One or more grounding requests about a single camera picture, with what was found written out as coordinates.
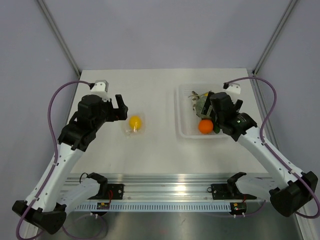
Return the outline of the clear zip top bag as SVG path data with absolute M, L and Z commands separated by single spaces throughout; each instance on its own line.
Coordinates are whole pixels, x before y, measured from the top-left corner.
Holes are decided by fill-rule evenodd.
M 146 119 L 142 112 L 129 114 L 127 119 L 121 123 L 121 130 L 126 137 L 142 135 L 145 128 Z

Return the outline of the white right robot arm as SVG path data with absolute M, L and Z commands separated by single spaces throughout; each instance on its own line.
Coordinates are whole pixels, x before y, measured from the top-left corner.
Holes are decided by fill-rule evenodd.
M 263 131 L 247 114 L 240 113 L 242 100 L 233 102 L 226 92 L 208 93 L 216 125 L 235 142 L 246 148 L 267 170 L 275 186 L 267 190 L 267 199 L 284 217 L 289 217 L 314 200 L 320 204 L 315 191 L 318 177 L 303 172 L 279 152 L 264 137 Z

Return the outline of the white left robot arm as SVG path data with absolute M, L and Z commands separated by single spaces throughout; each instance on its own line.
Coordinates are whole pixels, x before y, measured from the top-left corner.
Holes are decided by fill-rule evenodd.
M 61 196 L 60 192 L 71 170 L 96 138 L 98 130 L 106 122 L 125 121 L 128 107 L 122 95 L 115 96 L 118 107 L 112 101 L 94 94 L 85 95 L 78 103 L 77 111 L 61 130 L 52 160 L 40 181 L 24 200 L 17 200 L 12 210 L 37 228 L 55 234 L 66 218 L 82 202 L 110 197 L 108 179 L 92 172 L 74 189 Z

